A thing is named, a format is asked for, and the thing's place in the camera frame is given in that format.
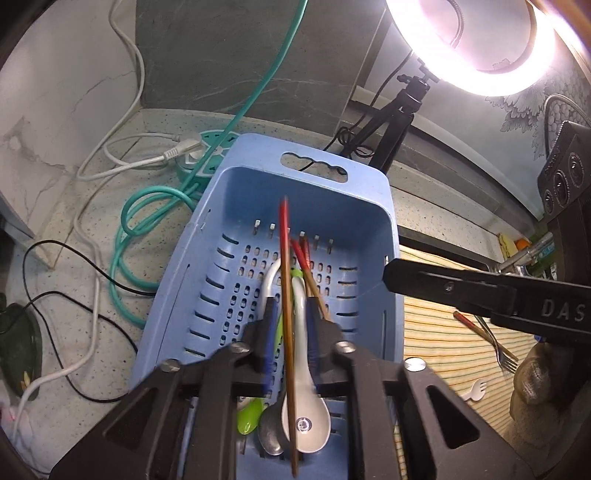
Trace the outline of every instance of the striped cloth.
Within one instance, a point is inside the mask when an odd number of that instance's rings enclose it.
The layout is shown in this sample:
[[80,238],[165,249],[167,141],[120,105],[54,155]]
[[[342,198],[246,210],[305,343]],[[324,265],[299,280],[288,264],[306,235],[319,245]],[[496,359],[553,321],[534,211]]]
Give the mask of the striped cloth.
[[[400,247],[405,260],[468,269],[465,265],[412,248]],[[486,380],[486,394],[478,402],[468,403],[499,434],[509,423],[509,402],[513,392],[513,376],[502,372],[496,363],[494,348],[453,317],[455,308],[404,297],[404,358],[417,356],[458,393],[472,387],[478,378]],[[477,323],[469,314],[466,317]],[[527,333],[515,332],[489,324],[496,339],[520,360],[529,353],[535,340]],[[402,477],[406,468],[402,458],[401,441],[395,429]]]

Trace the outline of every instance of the green cable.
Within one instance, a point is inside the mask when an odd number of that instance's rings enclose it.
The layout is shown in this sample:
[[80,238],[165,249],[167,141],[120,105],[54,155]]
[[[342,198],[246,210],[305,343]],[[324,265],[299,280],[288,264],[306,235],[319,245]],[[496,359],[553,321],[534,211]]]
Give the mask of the green cable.
[[[269,84],[271,79],[277,73],[277,70],[281,66],[281,63],[285,59],[287,52],[290,49],[291,43],[296,36],[296,32],[298,27],[300,26],[301,19],[304,17],[304,12],[306,11],[306,5],[308,0],[300,0],[294,18],[291,21],[291,25],[285,35],[285,39],[275,57],[275,60],[263,79],[258,83],[256,89],[251,93],[248,100],[245,102],[244,106],[240,109],[240,111],[232,118],[230,123],[226,126],[223,132],[217,137],[214,142],[210,145],[210,147],[205,152],[202,161],[200,162],[201,165],[205,165],[212,154],[215,152],[218,146],[226,139],[229,133],[236,127],[238,122],[246,115],[252,104],[256,101],[256,99],[260,96],[266,86]],[[121,210],[121,227],[118,229],[117,234],[115,235],[115,252],[113,253],[113,258],[111,259],[111,265],[109,267],[109,274],[111,276],[115,276],[116,271],[118,268],[121,269],[125,278],[128,279],[131,283],[140,286],[142,288],[146,288],[148,290],[155,290],[158,288],[158,283],[154,282],[146,282],[131,273],[131,270],[125,265],[123,262],[123,254],[127,247],[130,245],[131,240],[133,237],[143,236],[150,233],[169,213],[172,208],[177,206],[181,201],[185,203],[191,210],[195,210],[196,203],[193,201],[189,196],[198,188],[199,184],[194,182],[194,177],[197,174],[198,168],[196,164],[191,173],[187,176],[187,178],[183,181],[181,186],[178,189],[167,187],[167,186],[154,186],[154,187],[147,187],[142,189],[135,194],[133,194]],[[153,212],[152,214],[148,215],[146,218],[141,220],[140,222],[135,225],[134,228],[130,228],[128,222],[142,210],[145,206],[154,203],[159,200],[171,199],[166,205],[160,207],[158,210]],[[111,300],[113,304],[119,310],[120,314],[123,315],[124,318],[129,320],[134,325],[143,328],[145,325],[145,320],[134,315],[131,313],[127,307],[123,304],[123,301],[117,290],[113,284],[109,286],[109,294],[111,295]]]

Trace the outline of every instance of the basket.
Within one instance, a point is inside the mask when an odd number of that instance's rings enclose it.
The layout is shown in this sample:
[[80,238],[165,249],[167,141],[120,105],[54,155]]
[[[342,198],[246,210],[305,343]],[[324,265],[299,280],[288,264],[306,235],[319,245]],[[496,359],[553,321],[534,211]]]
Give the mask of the basket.
[[[286,167],[284,154],[313,159],[346,172],[346,181]],[[167,358],[197,362],[240,340],[263,299],[259,288],[279,252],[280,200],[290,201],[291,234],[310,239],[312,272],[345,339],[374,355],[402,360],[402,297],[388,292],[382,273],[398,257],[398,232],[387,178],[374,168],[331,153],[258,134],[235,140],[179,239],[146,323],[131,386]],[[280,279],[272,293],[279,298]],[[280,390],[282,351],[272,379]],[[347,477],[344,401],[327,399],[332,433],[318,453],[306,455],[303,480]],[[289,460],[262,458],[256,435],[237,455],[238,480],[289,478]]]

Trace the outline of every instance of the basket handle cutout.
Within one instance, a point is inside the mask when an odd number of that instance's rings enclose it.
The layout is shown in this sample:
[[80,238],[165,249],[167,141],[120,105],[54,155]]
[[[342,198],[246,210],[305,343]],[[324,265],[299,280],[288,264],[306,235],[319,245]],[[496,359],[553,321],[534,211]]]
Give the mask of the basket handle cutout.
[[346,183],[349,179],[347,171],[341,166],[329,165],[326,162],[314,160],[310,157],[300,157],[291,152],[286,152],[281,156],[281,165],[292,170],[300,170],[311,162],[312,165],[304,170],[305,173],[338,183]]

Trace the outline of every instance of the countertop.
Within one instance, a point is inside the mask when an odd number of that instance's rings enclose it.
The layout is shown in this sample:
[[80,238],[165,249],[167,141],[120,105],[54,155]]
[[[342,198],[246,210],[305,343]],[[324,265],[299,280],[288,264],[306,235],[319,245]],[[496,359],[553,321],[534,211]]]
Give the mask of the countertop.
[[[200,131],[220,128],[226,121],[227,116],[214,113],[151,110],[139,112],[126,127],[132,131],[145,129],[143,131],[184,133],[192,129]],[[323,135],[254,119],[245,119],[236,130],[255,131],[320,148],[327,141]],[[142,139],[126,154],[125,160],[146,158],[150,153],[159,153],[170,145],[166,142],[161,139]],[[101,155],[91,163],[91,171],[110,167]],[[113,238],[119,226],[122,205],[131,193],[150,184],[176,185],[176,174],[172,168],[126,172],[113,179],[87,209],[82,226],[99,245],[102,258],[105,259],[104,267],[107,267],[112,254]],[[92,185],[73,183],[64,192],[61,206],[58,205],[50,225],[46,226],[46,238],[67,238],[67,243],[71,246],[85,254],[90,253],[88,246],[75,234],[68,236],[71,213],[67,212],[71,209],[66,206],[78,205],[91,188]],[[502,261],[495,235],[402,190],[392,188],[392,195],[399,225]],[[178,208],[150,235],[134,243],[125,256],[130,269],[147,279],[160,279],[189,217],[188,209]],[[15,250],[8,276],[7,296],[9,301],[26,303],[21,279],[22,255],[21,250]],[[25,273],[32,295],[56,289],[67,292],[88,305],[92,302],[93,270],[67,250],[59,254],[52,270],[34,257],[29,258]],[[128,297],[125,301],[136,314],[147,316],[150,299]],[[89,345],[90,314],[58,297],[46,297],[38,302],[38,306],[46,315],[64,364],[71,364],[81,358]],[[141,331],[117,314],[105,283],[100,295],[100,312],[115,320],[139,342]],[[72,375],[72,380],[86,394],[103,398],[115,397],[126,391],[135,355],[119,332],[104,322],[99,324],[98,349],[93,358]],[[57,370],[59,366],[48,337],[44,329],[41,330],[43,373],[46,374]],[[41,387],[38,398],[27,404],[33,439],[29,445],[30,452],[24,452],[25,457],[38,469],[48,471],[111,407],[109,404],[93,404],[78,397],[64,379],[45,384]]]

